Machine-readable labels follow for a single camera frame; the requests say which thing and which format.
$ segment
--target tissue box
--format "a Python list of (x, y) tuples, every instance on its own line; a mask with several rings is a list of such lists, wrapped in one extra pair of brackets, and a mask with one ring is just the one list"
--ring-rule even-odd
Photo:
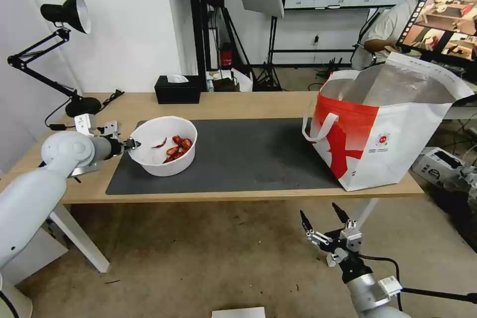
[(154, 90), (159, 104), (199, 103), (199, 76), (184, 76), (189, 82), (169, 83), (167, 76), (159, 76)]

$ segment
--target wooden table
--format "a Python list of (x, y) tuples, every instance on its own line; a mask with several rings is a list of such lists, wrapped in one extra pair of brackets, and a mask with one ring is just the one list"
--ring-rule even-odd
[[(91, 93), (101, 101), (104, 93)], [(199, 104), (158, 105), (154, 93), (127, 93), (113, 101), (96, 116), (96, 124), (101, 126), (111, 120), (122, 124), (122, 137), (127, 138), (137, 123), (159, 116), (176, 115), (187, 119), (244, 119), (244, 118), (301, 118), (316, 100), (317, 92), (252, 92), (252, 93), (202, 93)], [(41, 143), (35, 145), (18, 164), (0, 181), (0, 190), (16, 176), (33, 170), (41, 162)], [(251, 201), (251, 200), (293, 200), (302, 198), (372, 198), (360, 216), (362, 223), (377, 198), (420, 197), (422, 189), (407, 174), (399, 184), (366, 190), (347, 192), (341, 188), (242, 191), (213, 193), (179, 193), (146, 195), (106, 195), (106, 188), (118, 165), (119, 157), (107, 160), (101, 170), (81, 177), (82, 183), (68, 180), (68, 188), (61, 204), (109, 204), (109, 203), (161, 203), (191, 201)], [(90, 259), (100, 272), (105, 272), (109, 263), (63, 205), (58, 205), (51, 219), (70, 237), (78, 248)]]

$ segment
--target shopping bag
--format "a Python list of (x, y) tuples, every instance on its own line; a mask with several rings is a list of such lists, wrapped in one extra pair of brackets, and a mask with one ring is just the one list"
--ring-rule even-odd
[(364, 71), (334, 72), (303, 136), (347, 191), (398, 183), (447, 111), (472, 90), (450, 71), (392, 53)]

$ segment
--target screen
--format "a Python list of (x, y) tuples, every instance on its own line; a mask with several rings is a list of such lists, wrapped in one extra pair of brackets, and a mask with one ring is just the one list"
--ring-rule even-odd
[(432, 53), (438, 60), (474, 61), (477, 0), (419, 0), (397, 45)]

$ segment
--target bag handle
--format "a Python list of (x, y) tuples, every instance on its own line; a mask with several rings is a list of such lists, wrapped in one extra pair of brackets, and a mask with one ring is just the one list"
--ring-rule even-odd
[(302, 123), (302, 134), (305, 137), (305, 139), (309, 142), (319, 141), (319, 140), (323, 139), (324, 137), (326, 137), (328, 135), (329, 131), (331, 130), (331, 127), (338, 120), (338, 118), (339, 117), (336, 114), (328, 113), (328, 115), (326, 116), (326, 118), (323, 122), (323, 125), (321, 126), (321, 128), (318, 132), (318, 135), (316, 137), (311, 138), (306, 133), (306, 127), (307, 127), (307, 123), (308, 123), (308, 115), (305, 115), (303, 117), (303, 123)]

